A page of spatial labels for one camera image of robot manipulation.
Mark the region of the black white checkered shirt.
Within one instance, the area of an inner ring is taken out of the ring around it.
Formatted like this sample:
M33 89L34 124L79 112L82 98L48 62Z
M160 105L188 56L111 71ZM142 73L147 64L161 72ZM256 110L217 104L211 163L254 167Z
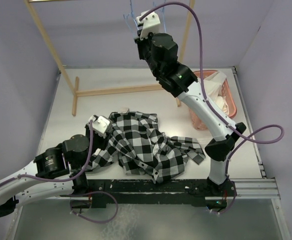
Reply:
M161 184L182 174L188 160L200 164L205 154L195 138L167 136L159 131L155 113L112 112L111 135L106 149L91 156L87 171L115 162L127 175L149 175Z

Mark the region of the light blue wire hanger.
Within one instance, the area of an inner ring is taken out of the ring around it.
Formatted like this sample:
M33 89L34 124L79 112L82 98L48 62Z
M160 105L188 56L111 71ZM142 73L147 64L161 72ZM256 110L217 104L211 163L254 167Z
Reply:
M156 7L156 6L157 6L157 4L156 4L156 1L154 0L153 1L153 7ZM165 21L165 7L162 7L160 9L160 13L161 13L161 16L162 16L162 23L163 23L164 33L166 33L167 30L166 30L166 21Z

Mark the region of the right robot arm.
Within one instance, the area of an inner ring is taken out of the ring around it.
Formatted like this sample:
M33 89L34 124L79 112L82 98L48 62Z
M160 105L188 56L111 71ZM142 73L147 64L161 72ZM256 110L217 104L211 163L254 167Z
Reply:
M134 39L139 58L145 60L156 81L173 97L188 106L212 134L205 152L210 157L208 183L221 186L228 180L227 158L240 134L247 129L242 122L235 123L207 96L204 96L197 76L177 60L178 45L167 33L137 32Z

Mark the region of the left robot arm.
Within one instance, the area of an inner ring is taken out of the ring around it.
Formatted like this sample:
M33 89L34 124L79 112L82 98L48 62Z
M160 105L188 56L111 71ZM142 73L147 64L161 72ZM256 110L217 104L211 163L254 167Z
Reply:
M0 180L0 218L28 203L52 196L88 192L86 167L96 150L104 150L111 127L85 126L76 134L39 154L28 165Z

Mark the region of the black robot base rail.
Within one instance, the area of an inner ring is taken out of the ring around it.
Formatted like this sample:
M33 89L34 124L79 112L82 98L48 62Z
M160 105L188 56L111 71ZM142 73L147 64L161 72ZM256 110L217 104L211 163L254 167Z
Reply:
M88 197L93 208L107 204L191 205L223 210L237 196L229 179L216 185L209 179L171 179L155 184L150 179L88 179L71 194Z

